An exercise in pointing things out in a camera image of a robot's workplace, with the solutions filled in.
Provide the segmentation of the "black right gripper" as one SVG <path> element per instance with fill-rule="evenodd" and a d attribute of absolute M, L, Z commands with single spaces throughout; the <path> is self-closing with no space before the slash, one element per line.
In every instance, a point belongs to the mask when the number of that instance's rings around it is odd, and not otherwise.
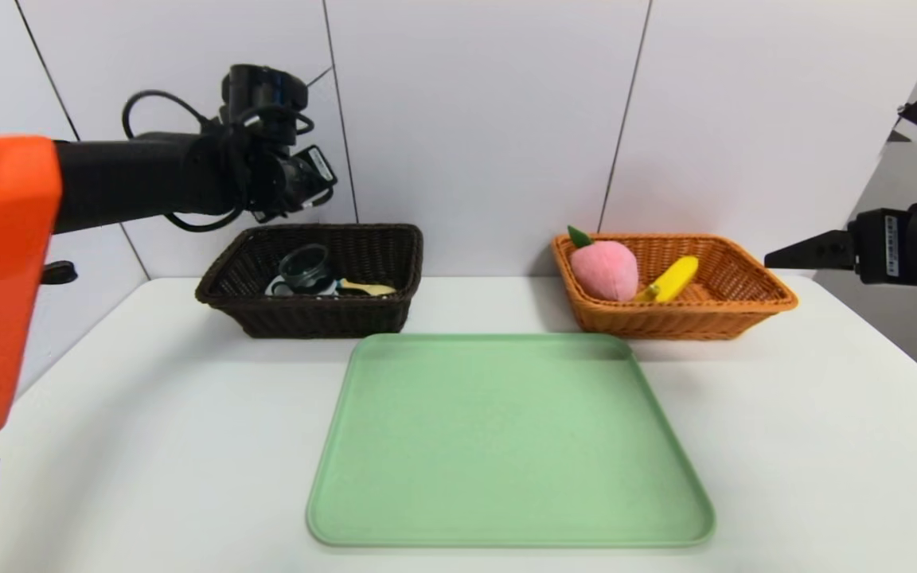
<path fill-rule="evenodd" d="M 764 256 L 764 266 L 788 271 L 856 268 L 865 284 L 917 287 L 917 210 L 862 212 L 848 231 L 823 232 L 771 251 Z"/>

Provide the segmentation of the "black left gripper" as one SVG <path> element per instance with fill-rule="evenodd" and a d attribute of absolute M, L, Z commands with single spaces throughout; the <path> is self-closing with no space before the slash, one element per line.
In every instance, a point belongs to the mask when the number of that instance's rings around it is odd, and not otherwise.
<path fill-rule="evenodd" d="M 334 196 L 338 178 L 319 146 L 307 146 L 294 155 L 275 154 L 280 169 L 276 198 L 284 209 L 313 209 Z"/>

